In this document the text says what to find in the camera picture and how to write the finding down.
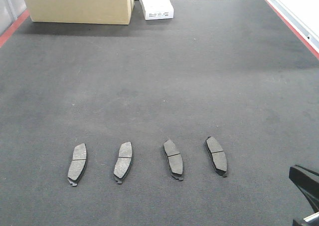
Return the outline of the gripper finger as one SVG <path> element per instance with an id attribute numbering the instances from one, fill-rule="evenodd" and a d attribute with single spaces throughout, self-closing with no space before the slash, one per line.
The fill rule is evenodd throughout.
<path id="1" fill-rule="evenodd" d="M 303 219 L 293 219 L 292 226 L 319 226 L 319 212 Z"/>
<path id="2" fill-rule="evenodd" d="M 319 173 L 300 165 L 290 167 L 289 179 L 302 192 L 313 211 L 319 211 Z"/>

